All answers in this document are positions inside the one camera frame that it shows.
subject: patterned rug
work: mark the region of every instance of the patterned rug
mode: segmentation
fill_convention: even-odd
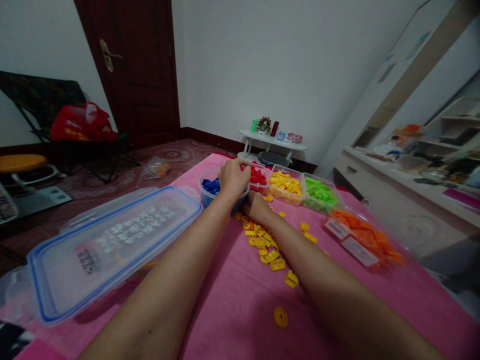
[[[73,200],[0,227],[0,276],[22,264],[16,259],[15,254],[25,257],[37,244],[58,235],[60,227],[68,220],[134,190],[150,186],[159,188],[167,186],[212,153],[236,156],[231,152],[187,138],[130,153],[142,165],[154,156],[165,159],[171,170],[163,179],[142,179],[140,175],[143,166],[136,167],[120,161],[115,178],[106,185],[81,167],[76,168],[73,174],[65,179],[56,179],[43,184],[58,186]],[[100,174],[106,175],[108,166],[104,165],[107,164],[97,162],[92,167]]]

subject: drawer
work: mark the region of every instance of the drawer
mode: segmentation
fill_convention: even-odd
[[[365,164],[344,152],[335,163],[335,168],[348,180],[348,182],[365,198],[369,193],[369,170]]]

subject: desk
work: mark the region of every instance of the desk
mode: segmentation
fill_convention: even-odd
[[[252,150],[253,140],[258,140],[258,141],[267,143],[268,145],[266,147],[266,151],[269,151],[271,144],[278,145],[282,148],[287,148],[288,155],[286,156],[286,159],[288,161],[290,161],[290,158],[292,157],[292,153],[294,152],[294,150],[298,150],[298,151],[307,150],[307,147],[301,143],[297,144],[294,142],[280,141],[280,140],[277,140],[275,136],[270,136],[268,134],[260,135],[258,132],[251,132],[250,130],[246,130],[246,129],[239,129],[238,132],[246,137],[246,141],[245,141],[245,148],[243,149],[242,152],[239,152],[237,156],[239,158],[248,160],[250,162],[258,161],[257,157],[254,154],[250,153],[250,151]]]
[[[222,155],[212,154],[171,185],[190,186],[198,191],[200,174],[219,168],[226,160]],[[341,195],[348,206],[371,217],[351,194],[341,192]],[[300,222],[308,223],[321,249],[396,310],[447,358],[479,358],[477,324],[414,260],[409,261],[408,267],[395,268],[387,276],[372,274],[323,230],[324,215],[277,199],[270,206],[276,213],[285,212],[285,219],[296,229]],[[404,250],[399,251],[408,259]],[[318,312],[302,287],[292,289],[285,284],[286,272],[287,269],[273,272],[260,262],[258,250],[249,245],[242,223],[232,217],[193,309],[180,358],[342,359],[342,346],[332,341],[325,326],[316,321]],[[126,285],[113,290],[82,314],[58,326],[44,327],[33,321],[25,327],[67,359],[75,359],[132,290]],[[286,328],[279,328],[274,322],[274,309],[278,306],[288,314]]]

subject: forearm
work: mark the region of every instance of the forearm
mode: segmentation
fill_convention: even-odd
[[[235,203],[221,192],[162,256],[81,358],[176,358]]]
[[[264,224],[322,320],[360,358],[442,359],[385,302],[275,213]]]

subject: door frame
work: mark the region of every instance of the door frame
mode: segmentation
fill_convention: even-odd
[[[89,12],[85,0],[73,0],[75,3],[78,16],[80,17],[80,22],[83,27],[83,32],[86,36],[86,41],[90,47],[91,55],[93,56],[93,61],[95,62],[96,70],[100,76],[100,81],[103,86],[103,91],[105,92],[106,99],[110,105],[110,109],[115,120],[115,124],[118,128],[118,132],[126,132],[123,127],[125,126],[123,116],[119,109],[118,104],[115,101],[114,93],[110,85],[110,72],[105,66],[104,55],[100,49],[99,39],[95,33],[95,28],[90,20]],[[171,52],[171,61],[172,61],[172,83],[173,83],[173,107],[174,107],[174,121],[175,121],[175,139],[180,139],[180,110],[179,110],[179,91],[177,87],[177,61],[175,58],[175,41],[174,41],[174,23],[172,16],[172,0],[167,0],[167,18],[168,18],[168,41],[170,42],[170,52]]]

